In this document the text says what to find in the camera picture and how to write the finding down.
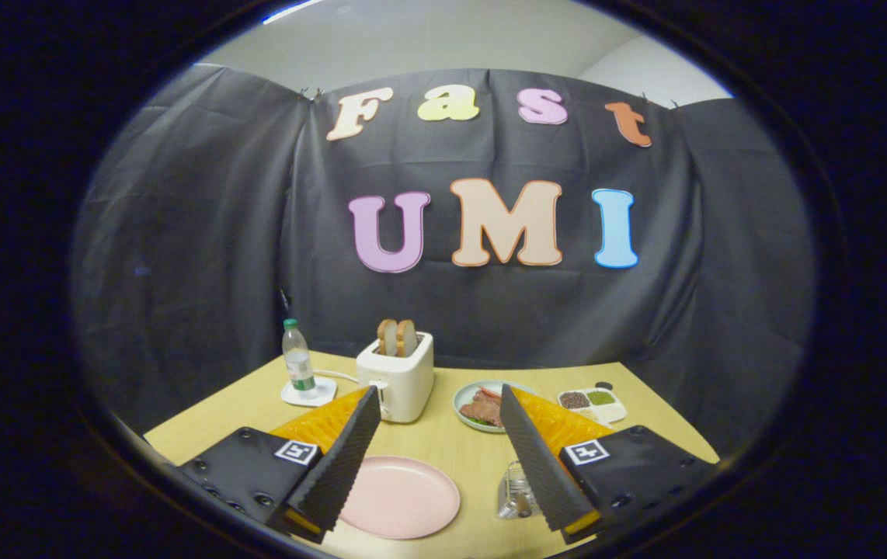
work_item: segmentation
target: black foam pad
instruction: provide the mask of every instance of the black foam pad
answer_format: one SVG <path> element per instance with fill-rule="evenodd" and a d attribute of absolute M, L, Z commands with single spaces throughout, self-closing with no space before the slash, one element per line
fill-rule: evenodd
<path fill-rule="evenodd" d="M 592 503 L 547 449 L 539 431 L 507 384 L 503 385 L 499 417 L 503 418 L 506 434 L 550 530 L 561 530 L 592 512 Z"/>
<path fill-rule="evenodd" d="M 371 386 L 329 452 L 292 492 L 288 505 L 310 523 L 323 530 L 333 530 L 379 422 L 378 391 Z"/>

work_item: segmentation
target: toaster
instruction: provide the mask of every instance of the toaster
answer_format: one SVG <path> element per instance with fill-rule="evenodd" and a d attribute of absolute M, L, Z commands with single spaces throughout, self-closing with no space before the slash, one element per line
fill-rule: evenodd
<path fill-rule="evenodd" d="M 382 420 L 412 422 L 419 418 L 433 389 L 433 336 L 416 332 L 409 357 L 378 353 L 378 340 L 357 357 L 357 383 L 378 388 Z"/>

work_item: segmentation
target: beans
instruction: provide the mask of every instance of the beans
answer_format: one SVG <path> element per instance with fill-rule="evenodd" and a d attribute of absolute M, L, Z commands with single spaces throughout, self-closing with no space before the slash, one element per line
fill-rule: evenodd
<path fill-rule="evenodd" d="M 588 408 L 589 399 L 581 392 L 565 392 L 561 395 L 561 405 L 568 408 L 568 410 Z"/>

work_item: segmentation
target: plastic bottle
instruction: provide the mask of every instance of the plastic bottle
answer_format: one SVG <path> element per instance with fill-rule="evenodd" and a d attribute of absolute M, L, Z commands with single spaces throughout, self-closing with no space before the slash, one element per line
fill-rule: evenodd
<path fill-rule="evenodd" d="M 288 318 L 284 322 L 281 351 L 284 353 L 284 364 L 288 367 L 292 388 L 303 398 L 315 398 L 318 391 L 315 376 L 312 376 L 309 348 L 305 345 L 305 339 L 298 331 L 298 321 L 294 318 Z"/>

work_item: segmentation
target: toast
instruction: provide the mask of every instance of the toast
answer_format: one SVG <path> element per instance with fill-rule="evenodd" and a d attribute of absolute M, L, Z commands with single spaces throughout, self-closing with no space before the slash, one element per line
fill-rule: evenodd
<path fill-rule="evenodd" d="M 395 334 L 395 354 L 398 357 L 409 357 L 416 350 L 416 325 L 412 321 L 398 323 Z"/>
<path fill-rule="evenodd" d="M 386 318 L 378 325 L 378 353 L 388 355 L 390 357 L 396 354 L 396 337 L 398 331 L 398 323 Z"/>

